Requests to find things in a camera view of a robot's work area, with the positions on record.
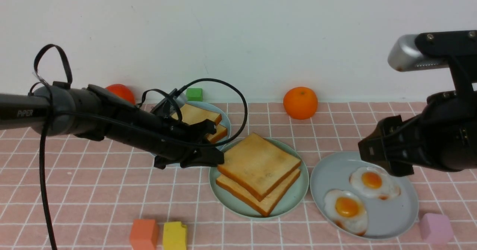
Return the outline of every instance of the plate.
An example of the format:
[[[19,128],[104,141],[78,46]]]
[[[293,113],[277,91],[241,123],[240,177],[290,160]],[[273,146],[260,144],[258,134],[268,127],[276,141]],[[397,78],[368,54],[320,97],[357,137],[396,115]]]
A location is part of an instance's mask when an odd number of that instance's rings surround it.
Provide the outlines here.
[[[273,145],[280,148],[281,150],[301,160],[301,157],[298,155],[298,153],[294,151],[292,148],[290,148],[288,145],[274,139],[269,139],[269,138],[266,138],[266,139]],[[224,152],[227,151],[228,149],[236,145],[238,142],[239,141],[234,141],[232,143],[227,144],[225,148],[222,149],[222,151]],[[295,209],[295,207],[298,206],[298,204],[300,204],[300,202],[305,197],[305,194],[308,191],[310,178],[308,175],[308,169],[306,168],[306,165],[303,162],[303,160],[301,161],[301,165],[299,169],[300,169],[300,176],[298,177],[298,179],[288,189],[285,195],[278,202],[277,206],[273,209],[271,214],[266,218],[261,216],[261,214],[255,211],[254,209],[252,209],[252,207],[240,201],[240,199],[237,199],[235,196],[230,194],[230,192],[226,191],[225,189],[222,189],[215,183],[215,180],[217,179],[217,177],[220,176],[220,172],[217,170],[216,167],[210,168],[209,182],[215,197],[227,209],[229,209],[230,211],[232,211],[233,213],[239,216],[243,216],[244,218],[250,218],[250,219],[254,219],[258,221],[265,221],[265,220],[270,220],[273,218],[278,218],[280,216],[283,216],[284,214],[287,214],[288,212]]]
[[[310,178],[310,190],[320,212],[336,228],[324,212],[324,196],[331,189],[351,191],[364,203],[368,212],[368,231],[363,238],[386,240],[405,233],[414,225],[419,213],[416,190],[407,177],[392,177],[401,188],[401,195],[391,200],[370,199],[362,196],[349,184],[349,177],[359,167],[379,167],[361,160],[358,152],[338,152],[318,162]],[[343,230],[351,236],[360,236]]]
[[[218,107],[216,107],[212,104],[209,104],[209,103],[205,103],[205,102],[189,101],[189,102],[186,102],[186,103],[189,104],[189,105],[192,105],[194,107],[198,107],[198,108],[201,108],[201,109],[206,109],[208,111],[213,111],[213,112],[216,112],[216,113],[220,113],[222,115],[222,121],[220,122],[220,124],[222,126],[224,126],[225,128],[227,128],[227,136],[220,139],[218,142],[222,142],[222,141],[225,141],[226,139],[230,138],[230,130],[232,128],[232,125],[230,124],[230,119],[228,119],[228,116],[227,116],[227,114],[225,114],[225,112],[223,112]],[[225,145],[220,145],[217,148],[219,150],[221,150],[224,146]]]

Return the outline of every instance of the yellow block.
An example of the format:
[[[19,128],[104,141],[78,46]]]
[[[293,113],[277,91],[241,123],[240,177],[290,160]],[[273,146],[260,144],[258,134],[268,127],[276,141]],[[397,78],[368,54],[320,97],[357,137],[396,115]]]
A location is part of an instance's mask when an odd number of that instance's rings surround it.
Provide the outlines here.
[[[162,233],[164,250],[187,250],[187,226],[182,222],[167,222]]]

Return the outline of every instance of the toast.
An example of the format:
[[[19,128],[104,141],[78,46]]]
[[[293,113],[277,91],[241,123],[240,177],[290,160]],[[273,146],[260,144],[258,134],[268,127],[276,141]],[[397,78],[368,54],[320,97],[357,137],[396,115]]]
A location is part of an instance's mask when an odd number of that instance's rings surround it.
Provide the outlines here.
[[[217,169],[262,201],[301,160],[252,133],[224,153],[224,164]]]
[[[215,125],[222,121],[222,115],[220,113],[194,107],[189,104],[183,105],[180,111],[182,112],[182,121],[189,125],[197,124],[205,119],[215,122]],[[176,120],[178,119],[177,113],[172,114],[171,117]]]
[[[206,138],[210,143],[217,143],[220,139],[226,137],[228,134],[227,128],[219,124],[217,126],[217,132],[214,135],[207,135]]]
[[[216,179],[216,183],[219,187],[230,192],[233,196],[243,201],[248,206],[252,207],[255,211],[260,213],[262,216],[267,217],[271,214],[275,206],[281,200],[283,195],[288,191],[288,189],[293,185],[293,183],[300,176],[300,169],[295,169],[288,177],[285,178],[275,189],[273,189],[270,194],[267,195],[262,201],[257,201],[254,196],[252,196],[247,189],[244,189],[242,186],[237,184],[237,182],[226,177],[225,175],[220,175]]]

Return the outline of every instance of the egg white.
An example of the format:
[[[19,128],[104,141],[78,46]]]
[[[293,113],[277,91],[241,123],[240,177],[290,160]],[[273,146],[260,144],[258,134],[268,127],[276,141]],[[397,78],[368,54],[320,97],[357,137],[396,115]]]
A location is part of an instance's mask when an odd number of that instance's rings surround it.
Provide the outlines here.
[[[336,200],[339,197],[348,197],[355,200],[360,208],[358,214],[350,218],[340,215],[335,208]],[[366,233],[366,230],[368,229],[368,215],[358,196],[350,191],[332,189],[325,194],[324,203],[325,214],[337,226],[358,236],[363,236]]]
[[[361,176],[365,172],[374,172],[380,176],[383,184],[379,189],[371,189],[363,183]],[[375,167],[360,167],[356,169],[350,176],[350,184],[361,195],[373,199],[390,200],[401,194],[401,188],[391,176],[385,170]]]

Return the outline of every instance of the pink block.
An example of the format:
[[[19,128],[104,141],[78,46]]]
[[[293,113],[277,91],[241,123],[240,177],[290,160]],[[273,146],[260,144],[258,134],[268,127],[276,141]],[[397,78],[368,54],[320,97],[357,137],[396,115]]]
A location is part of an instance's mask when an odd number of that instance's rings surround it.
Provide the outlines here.
[[[450,220],[446,215],[427,213],[419,223],[422,240],[430,244],[446,244],[454,237]]]

